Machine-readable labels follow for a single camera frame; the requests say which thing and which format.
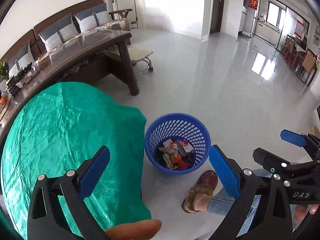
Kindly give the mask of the right hand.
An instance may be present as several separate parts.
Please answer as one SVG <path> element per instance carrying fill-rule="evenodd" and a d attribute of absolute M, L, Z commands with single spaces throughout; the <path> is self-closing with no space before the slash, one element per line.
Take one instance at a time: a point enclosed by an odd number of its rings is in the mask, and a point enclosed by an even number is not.
<path fill-rule="evenodd" d="M 297 205 L 293 214 L 293 220 L 295 221 L 295 223 L 300 223 L 305 218 L 307 211 L 311 215 L 314 215 L 318 207 L 318 204 L 312 205 L 310 209 L 308 209 L 306 205 Z"/>

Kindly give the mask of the left hand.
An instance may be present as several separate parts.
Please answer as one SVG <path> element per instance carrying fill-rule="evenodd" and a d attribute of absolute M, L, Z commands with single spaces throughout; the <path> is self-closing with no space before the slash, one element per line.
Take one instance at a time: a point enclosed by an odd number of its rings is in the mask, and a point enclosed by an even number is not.
<path fill-rule="evenodd" d="M 141 220 L 106 229 L 104 232 L 112 240 L 152 239 L 161 229 L 162 223 L 157 219 Z"/>

